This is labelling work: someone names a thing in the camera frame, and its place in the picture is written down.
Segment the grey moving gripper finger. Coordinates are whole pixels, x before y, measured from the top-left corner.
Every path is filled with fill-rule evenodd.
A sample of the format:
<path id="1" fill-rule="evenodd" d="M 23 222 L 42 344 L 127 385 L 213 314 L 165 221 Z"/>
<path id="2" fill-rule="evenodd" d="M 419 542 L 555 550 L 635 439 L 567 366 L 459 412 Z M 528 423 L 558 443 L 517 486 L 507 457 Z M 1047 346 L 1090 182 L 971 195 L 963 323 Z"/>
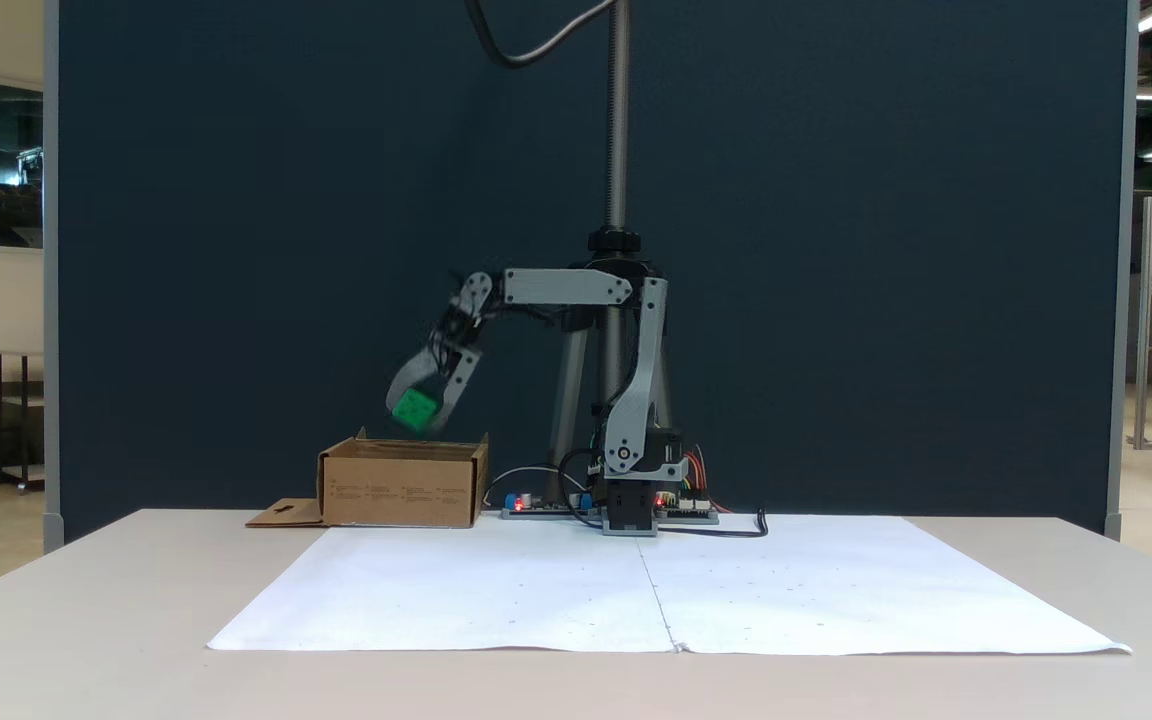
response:
<path id="1" fill-rule="evenodd" d="M 476 346 L 430 346 L 429 354 L 434 363 L 434 373 L 429 378 L 429 396 L 435 406 L 429 432 L 438 434 L 444 432 L 480 366 L 482 353 Z"/>

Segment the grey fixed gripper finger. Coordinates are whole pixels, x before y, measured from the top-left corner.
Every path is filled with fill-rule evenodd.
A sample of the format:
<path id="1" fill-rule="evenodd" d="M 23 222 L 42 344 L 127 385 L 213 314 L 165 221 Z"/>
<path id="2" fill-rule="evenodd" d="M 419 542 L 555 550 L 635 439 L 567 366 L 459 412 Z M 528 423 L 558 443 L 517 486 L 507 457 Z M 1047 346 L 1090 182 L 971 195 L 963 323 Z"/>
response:
<path id="1" fill-rule="evenodd" d="M 416 404 L 429 410 L 429 414 L 435 414 L 444 406 L 445 382 L 447 369 L 444 346 L 424 344 L 411 359 L 399 367 L 385 396 L 385 406 L 391 415 L 401 414 L 403 397 L 415 392 Z"/>

